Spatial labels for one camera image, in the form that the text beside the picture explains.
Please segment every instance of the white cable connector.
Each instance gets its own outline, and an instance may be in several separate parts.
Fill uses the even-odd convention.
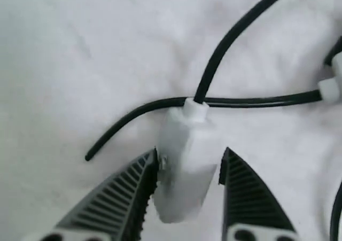
[[[207,118],[207,104],[188,98],[183,108],[171,108],[161,129],[160,161],[154,205],[164,223],[198,215],[226,146]]]
[[[332,59],[332,70],[335,77],[325,79],[318,83],[322,99],[329,104],[336,103],[342,95],[342,53]]]

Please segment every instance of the black wire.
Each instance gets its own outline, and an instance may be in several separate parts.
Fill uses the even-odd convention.
[[[194,101],[197,103],[203,103],[204,98],[207,95],[209,86],[213,81],[214,75],[216,73],[219,64],[237,37],[252,23],[257,19],[264,11],[271,7],[278,0],[261,0],[257,5],[255,5],[250,11],[247,12],[240,20],[237,22],[231,30],[225,35],[221,42],[216,47],[214,53],[210,57],[210,60],[204,70],[204,74],[197,88]]]
[[[87,155],[86,161],[91,160],[95,154],[113,137],[122,127],[138,116],[157,109],[168,107],[180,107],[184,105],[186,97],[167,98],[156,100],[142,105],[126,114],[117,121],[102,137],[92,146]],[[299,105],[322,100],[318,90],[304,92],[300,94],[279,96],[272,98],[205,98],[205,102],[210,107],[229,108],[252,108],[252,107],[276,107]]]
[[[338,241],[338,230],[342,211],[342,183],[337,191],[333,203],[330,219],[330,241]]]

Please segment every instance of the wrinkled white sheet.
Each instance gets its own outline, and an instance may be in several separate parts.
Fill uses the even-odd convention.
[[[0,0],[0,233],[49,229],[106,176],[153,147],[165,111],[87,149],[142,103],[191,96],[218,41],[258,0]],[[210,96],[315,89],[342,34],[342,0],[281,0],[230,49]],[[342,179],[342,105],[212,109],[227,145],[269,185],[303,240],[326,240]],[[200,217],[143,240],[220,240],[217,179]]]

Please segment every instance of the white fabric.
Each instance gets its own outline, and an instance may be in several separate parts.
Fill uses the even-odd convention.
[[[227,30],[258,0],[0,0],[0,233],[49,229],[106,176],[153,147],[165,111],[125,127],[91,162],[87,149],[142,103],[193,96]],[[317,88],[342,34],[341,0],[281,0],[225,56],[211,96]],[[212,109],[227,145],[269,185],[303,240],[326,240],[342,179],[342,105]],[[223,187],[196,221],[143,240],[220,240]]]

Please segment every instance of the cable end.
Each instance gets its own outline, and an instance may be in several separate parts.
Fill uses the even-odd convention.
[[[89,151],[89,152],[85,155],[84,159],[85,159],[87,162],[89,162],[94,156],[95,156],[95,154],[92,153],[91,151]]]

